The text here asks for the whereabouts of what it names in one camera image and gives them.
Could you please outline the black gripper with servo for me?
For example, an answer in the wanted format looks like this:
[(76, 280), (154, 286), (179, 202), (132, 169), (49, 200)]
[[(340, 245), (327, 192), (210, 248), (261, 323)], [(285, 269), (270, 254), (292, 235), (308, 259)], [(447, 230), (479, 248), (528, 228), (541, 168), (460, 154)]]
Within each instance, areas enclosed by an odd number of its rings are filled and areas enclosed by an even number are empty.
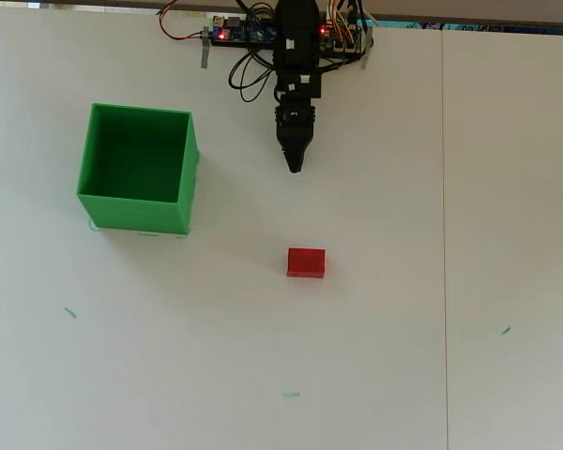
[(321, 97), (322, 74), (319, 69), (309, 73), (277, 70), (274, 98), (278, 143), (291, 173), (302, 170), (304, 157), (312, 142), (315, 108), (314, 98)]

